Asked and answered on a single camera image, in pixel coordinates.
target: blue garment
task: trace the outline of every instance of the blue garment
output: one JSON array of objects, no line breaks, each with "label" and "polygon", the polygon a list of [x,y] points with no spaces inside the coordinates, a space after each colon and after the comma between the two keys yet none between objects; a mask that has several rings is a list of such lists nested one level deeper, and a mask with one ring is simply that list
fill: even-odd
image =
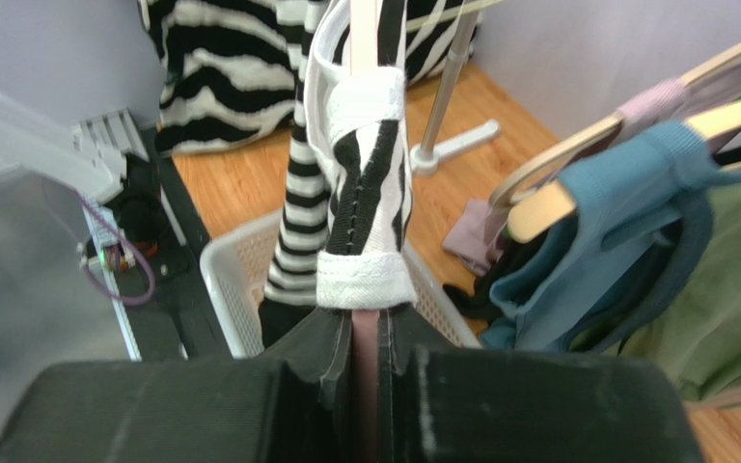
[{"label": "blue garment", "polygon": [[[568,331],[662,239],[658,231],[682,217],[672,199],[741,182],[741,170],[722,171],[701,137],[682,122],[670,121],[568,166],[558,179],[577,204],[576,236],[572,244],[543,246],[525,267],[493,284],[491,301],[505,318],[482,334],[487,346],[561,350]],[[559,226],[551,229],[549,240],[557,239]],[[567,253],[530,299],[516,300],[517,285],[537,278],[539,263],[550,261],[547,253],[557,244],[567,246]]]}]

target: white laundry basket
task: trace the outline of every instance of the white laundry basket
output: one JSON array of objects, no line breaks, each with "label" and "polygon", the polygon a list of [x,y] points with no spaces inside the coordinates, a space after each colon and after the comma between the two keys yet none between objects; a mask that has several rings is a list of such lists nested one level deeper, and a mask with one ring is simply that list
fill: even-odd
[{"label": "white laundry basket", "polygon": [[[213,309],[234,357],[262,352],[257,306],[267,281],[282,211],[245,224],[210,242],[200,267]],[[416,310],[452,343],[480,347],[476,336],[409,242],[404,256],[419,303]]]}]

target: white robotic arm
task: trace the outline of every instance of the white robotic arm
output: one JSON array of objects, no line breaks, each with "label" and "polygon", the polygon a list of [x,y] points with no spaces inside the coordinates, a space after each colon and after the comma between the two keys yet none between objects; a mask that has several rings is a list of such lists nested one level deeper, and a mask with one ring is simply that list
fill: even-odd
[{"label": "white robotic arm", "polygon": [[0,158],[64,183],[105,204],[123,190],[126,160],[0,93]]}]

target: wall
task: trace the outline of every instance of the wall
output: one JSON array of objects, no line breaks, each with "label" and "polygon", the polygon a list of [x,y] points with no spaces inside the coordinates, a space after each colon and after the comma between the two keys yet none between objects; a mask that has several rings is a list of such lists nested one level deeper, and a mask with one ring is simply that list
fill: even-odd
[{"label": "wall", "polygon": [[164,75],[134,0],[0,0],[0,90],[60,123],[150,126]]},{"label": "wall", "polygon": [[476,63],[557,136],[741,41],[741,0],[507,0]]}]

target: purple cable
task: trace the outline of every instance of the purple cable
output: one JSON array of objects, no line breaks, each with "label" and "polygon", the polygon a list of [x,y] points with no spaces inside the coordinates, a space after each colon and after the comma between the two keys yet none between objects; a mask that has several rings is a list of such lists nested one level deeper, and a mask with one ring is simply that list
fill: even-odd
[{"label": "purple cable", "polygon": [[[70,235],[70,237],[76,241],[77,243],[82,243],[82,240],[80,240],[76,233],[73,231],[73,229],[70,227],[70,225],[63,220],[62,217],[51,207],[51,203],[48,200],[48,195],[45,190],[45,182],[46,180],[42,180],[42,197],[45,199],[45,205],[47,206],[48,210],[50,211],[51,215],[56,219],[56,221],[62,226],[63,229]],[[96,220],[100,225],[102,225],[108,232],[110,232],[115,238],[117,238],[120,243],[123,244],[123,246],[126,249],[129,249],[131,254],[133,254],[134,258],[137,262],[139,262],[140,266],[142,267],[142,270],[145,272],[145,275],[148,277],[148,290],[145,291],[145,293],[141,296],[123,296],[121,294],[115,294],[111,292],[110,289],[108,289],[107,286],[100,283],[93,273],[91,273],[91,270],[88,268],[88,265],[83,265],[82,269],[85,271],[85,277],[88,278],[88,281],[91,282],[92,285],[96,288],[97,291],[100,293],[110,297],[111,299],[118,300],[125,304],[126,306],[141,306],[143,304],[148,303],[152,297],[153,292],[156,290],[156,279],[153,276],[153,269],[151,269],[151,265],[148,263],[148,261],[145,259],[145,256],[142,254],[140,250],[134,246],[133,243],[128,241],[127,238],[122,236],[121,233],[119,233],[114,227],[112,227],[103,217],[102,214],[100,214],[97,210],[94,209],[93,206],[91,206],[85,199],[73,188],[70,188],[67,185],[65,186],[68,190],[70,190],[74,195],[76,195],[77,200],[82,204],[82,207],[85,208],[85,210],[88,211],[88,213],[91,215],[91,217]]]}]

